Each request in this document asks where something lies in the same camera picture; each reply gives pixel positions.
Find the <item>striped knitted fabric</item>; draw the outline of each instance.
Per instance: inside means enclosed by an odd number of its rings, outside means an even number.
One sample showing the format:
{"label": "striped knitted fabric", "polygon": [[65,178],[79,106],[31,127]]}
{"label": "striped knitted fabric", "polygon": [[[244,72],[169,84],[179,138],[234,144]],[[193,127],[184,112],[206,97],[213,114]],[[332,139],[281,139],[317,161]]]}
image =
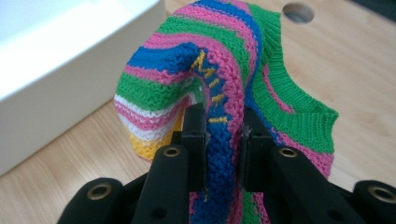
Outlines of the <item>striped knitted fabric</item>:
{"label": "striped knitted fabric", "polygon": [[235,175],[244,105],[279,146],[300,149],[329,176],[337,113],[302,91],[283,64],[280,15],[238,1],[198,1],[168,18],[127,63],[114,98],[133,149],[151,161],[204,102],[206,191],[191,193],[191,223],[268,223],[262,193]]}

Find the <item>white box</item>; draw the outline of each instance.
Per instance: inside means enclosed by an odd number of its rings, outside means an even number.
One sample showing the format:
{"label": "white box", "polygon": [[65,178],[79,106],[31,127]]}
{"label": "white box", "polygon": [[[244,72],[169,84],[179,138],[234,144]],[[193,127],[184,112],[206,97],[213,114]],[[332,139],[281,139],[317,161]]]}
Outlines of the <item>white box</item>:
{"label": "white box", "polygon": [[10,1],[0,8],[0,175],[110,100],[163,0]]}

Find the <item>knitted fabric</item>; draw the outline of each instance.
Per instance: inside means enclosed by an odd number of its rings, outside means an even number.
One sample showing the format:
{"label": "knitted fabric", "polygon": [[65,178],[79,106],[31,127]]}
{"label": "knitted fabric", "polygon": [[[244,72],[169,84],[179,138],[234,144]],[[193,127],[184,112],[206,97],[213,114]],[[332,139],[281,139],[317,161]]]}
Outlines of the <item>knitted fabric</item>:
{"label": "knitted fabric", "polygon": [[301,150],[329,176],[337,113],[302,91],[283,64],[280,14],[238,1],[198,1],[168,18],[134,53],[114,98],[135,152],[151,161],[204,102],[208,176],[191,193],[191,223],[268,223],[263,193],[235,175],[244,105],[279,146]]}

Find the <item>dark object in background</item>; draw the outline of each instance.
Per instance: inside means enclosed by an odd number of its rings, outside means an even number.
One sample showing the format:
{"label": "dark object in background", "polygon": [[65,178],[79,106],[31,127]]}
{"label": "dark object in background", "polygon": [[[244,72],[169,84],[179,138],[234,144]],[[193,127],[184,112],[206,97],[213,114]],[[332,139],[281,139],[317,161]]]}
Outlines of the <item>dark object in background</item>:
{"label": "dark object in background", "polygon": [[396,22],[396,0],[351,0]]}

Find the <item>yarn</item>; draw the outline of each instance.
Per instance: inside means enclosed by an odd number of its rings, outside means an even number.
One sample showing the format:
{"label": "yarn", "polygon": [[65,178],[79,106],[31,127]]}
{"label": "yarn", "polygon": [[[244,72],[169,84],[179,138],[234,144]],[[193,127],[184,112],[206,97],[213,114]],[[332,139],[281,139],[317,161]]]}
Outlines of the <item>yarn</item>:
{"label": "yarn", "polygon": [[330,174],[338,114],[290,78],[279,16],[236,0],[192,3],[168,18],[121,74],[115,107],[145,160],[181,129],[187,106],[205,104],[207,186],[190,194],[191,223],[268,223],[263,193],[243,191],[235,174],[244,105],[277,145],[298,148]]}

